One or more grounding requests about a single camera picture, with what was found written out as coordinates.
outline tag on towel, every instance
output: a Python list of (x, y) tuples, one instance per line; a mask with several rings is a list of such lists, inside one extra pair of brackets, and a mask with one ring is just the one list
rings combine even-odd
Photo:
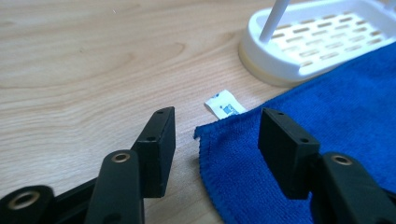
[(227, 90), (214, 95), (206, 101), (205, 104), (212, 110), (218, 119), (225, 119), (231, 115), (238, 115), (247, 111)]

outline blue towel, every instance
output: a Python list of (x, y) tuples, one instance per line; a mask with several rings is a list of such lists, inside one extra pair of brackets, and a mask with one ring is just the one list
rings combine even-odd
[(264, 106), (301, 124), (321, 143), (320, 153), (346, 153), (396, 191), (396, 44), (195, 130), (201, 177), (226, 223), (311, 223), (309, 201), (283, 196), (257, 148)]

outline white plastic tray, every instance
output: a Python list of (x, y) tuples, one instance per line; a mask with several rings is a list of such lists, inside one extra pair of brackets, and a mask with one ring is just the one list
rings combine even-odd
[(396, 1), (325, 0), (286, 8), (288, 2), (253, 14), (239, 46), (247, 70), (270, 84), (295, 86), (396, 40)]

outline black plastic part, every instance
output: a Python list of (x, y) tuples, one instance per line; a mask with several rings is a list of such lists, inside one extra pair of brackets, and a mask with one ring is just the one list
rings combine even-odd
[(0, 200), (0, 221), (11, 224), (51, 223), (54, 196), (47, 186), (15, 190)]
[(396, 194), (390, 190), (383, 189), (385, 193), (387, 193), (388, 198), (392, 201), (392, 203), (396, 206)]
[(145, 198), (164, 196), (175, 148), (175, 108), (166, 107), (152, 115), (131, 148), (139, 155)]
[(262, 110), (259, 149), (283, 194), (306, 199), (309, 166), (318, 159), (318, 140), (286, 114)]
[(326, 153), (321, 160), (336, 223), (396, 223), (396, 207), (358, 161), (341, 153)]
[(105, 157), (85, 223), (144, 223), (136, 152), (119, 150)]
[(96, 178), (58, 195), (55, 199), (56, 224), (83, 223)]
[(336, 215), (332, 210), (329, 198), (314, 194), (311, 199), (310, 209), (315, 224), (334, 224)]

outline white plastic rod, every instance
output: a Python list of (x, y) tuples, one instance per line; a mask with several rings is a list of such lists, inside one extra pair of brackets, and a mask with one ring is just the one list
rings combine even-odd
[(394, 8), (396, 8), (396, 0), (389, 0), (385, 5), (385, 9), (387, 10), (393, 10)]
[(260, 35), (260, 41), (264, 44), (270, 41), (274, 30), (276, 29), (277, 25), (279, 24), (280, 19), (283, 16), (283, 13), (288, 7), (290, 0), (276, 0), (273, 9), (271, 10), (270, 16), (268, 17), (267, 22), (262, 28), (262, 34)]

